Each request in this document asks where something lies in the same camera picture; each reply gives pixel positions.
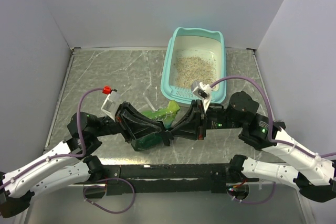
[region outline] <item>litter box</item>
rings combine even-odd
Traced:
[[[224,38],[220,31],[209,31],[201,28],[183,28],[175,30],[169,40],[164,59],[161,92],[181,106],[189,106],[192,100],[199,99],[191,88],[179,87],[176,83],[176,63],[181,58],[200,57],[211,63],[215,69],[215,80],[226,76],[226,54]],[[226,96],[226,81],[221,82],[212,92],[211,103],[222,103]]]

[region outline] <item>white backdrop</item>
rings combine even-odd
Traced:
[[[284,0],[257,50],[276,118],[320,154],[336,152],[335,17],[336,0]],[[312,206],[318,224],[335,223],[336,199]]]
[[[10,172],[43,152],[70,49],[43,0],[0,0],[0,49],[0,171]]]
[[[283,0],[45,0],[70,47],[167,46],[178,26],[258,48]]]

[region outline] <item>purple cable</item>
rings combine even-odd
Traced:
[[[271,193],[268,195],[268,197],[266,199],[263,199],[262,201],[240,201],[239,199],[237,198],[231,198],[233,199],[234,201],[237,201],[239,203],[242,203],[242,204],[247,204],[247,205],[258,205],[258,204],[263,204],[263,203],[266,203],[267,201],[269,201],[270,199],[272,199],[274,193],[275,193],[275,188],[276,188],[276,183],[273,182],[273,187],[272,187],[272,191]]]
[[[89,91],[87,91],[79,100],[78,103],[78,107],[77,107],[77,130],[78,130],[78,135],[79,135],[79,139],[80,139],[80,144],[82,147],[82,153],[81,154],[59,154],[59,155],[54,155],[49,157],[49,159],[54,159],[54,158],[58,158],[58,157],[84,157],[86,154],[86,147],[85,147],[85,142],[84,142],[84,138],[83,138],[83,134],[82,134],[82,129],[80,126],[80,108],[82,106],[83,100],[84,98],[94,92],[94,91],[99,91],[99,90],[103,90],[103,88],[95,88],[95,89],[91,89]],[[26,174],[28,171],[30,171],[31,169],[34,169],[36,166],[43,164],[46,160],[42,159],[34,164],[32,164],[30,167],[26,168],[25,170],[23,170],[22,172],[20,172],[18,175],[14,176],[13,179],[17,180],[18,178],[20,178],[22,175]],[[4,183],[3,185],[0,186],[0,190],[2,190],[3,188],[5,188],[6,186],[8,186],[11,183],[11,181],[7,181],[6,183]]]
[[[127,210],[129,210],[129,209],[133,206],[133,204],[134,204],[134,201],[135,201],[135,191],[134,191],[134,187],[132,186],[132,184],[131,184],[130,182],[128,182],[126,179],[123,179],[123,178],[105,178],[105,179],[98,180],[97,182],[106,182],[106,181],[109,181],[109,180],[120,180],[120,181],[125,182],[126,184],[128,184],[128,185],[131,187],[131,189],[132,189],[132,194],[133,194],[132,201],[131,201],[131,203],[128,205],[128,207],[126,207],[124,210],[122,210],[122,211],[117,211],[117,212],[115,212],[115,211],[111,211],[111,210],[108,210],[108,209],[102,207],[101,205],[99,205],[99,204],[93,202],[92,200],[89,200],[87,197],[85,197],[85,192],[86,192],[89,188],[101,188],[101,189],[104,189],[105,187],[103,187],[103,186],[89,186],[89,187],[85,188],[85,189],[83,190],[83,197],[84,197],[84,199],[85,199],[88,203],[91,203],[92,205],[98,207],[99,209],[101,209],[101,210],[103,210],[103,211],[105,211],[105,212],[108,212],[108,213],[110,213],[110,214],[122,214],[123,212],[126,212]]]
[[[302,151],[303,153],[305,153],[306,155],[312,157],[312,158],[315,158],[315,155],[307,152],[306,150],[304,150],[303,148],[301,148],[300,146],[297,146],[297,145],[294,145],[292,143],[289,143],[289,142],[286,142],[286,141],[283,141],[283,140],[275,140],[275,139],[272,139],[272,130],[273,130],[273,116],[272,116],[272,110],[271,110],[271,106],[269,104],[269,101],[267,99],[267,96],[264,92],[264,90],[261,88],[261,86],[258,85],[258,83],[253,80],[253,79],[250,79],[248,77],[244,77],[244,76],[227,76],[227,77],[224,77],[224,78],[221,78],[217,81],[215,81],[214,83],[212,83],[210,85],[211,88],[215,87],[217,84],[219,84],[220,82],[222,81],[226,81],[226,80],[230,80],[230,79],[241,79],[241,80],[245,80],[245,81],[248,81],[250,83],[252,83],[257,89],[258,91],[260,92],[264,102],[265,102],[265,105],[266,105],[266,109],[267,109],[267,115],[268,115],[268,128],[269,128],[269,131],[268,131],[268,140],[271,142],[271,143],[280,143],[280,144],[286,144],[286,145],[289,145],[289,146],[294,146],[296,149]]]
[[[325,157],[331,157],[331,156],[336,156],[336,152],[332,152],[332,153],[327,153],[324,155],[321,155],[321,157],[325,158]]]

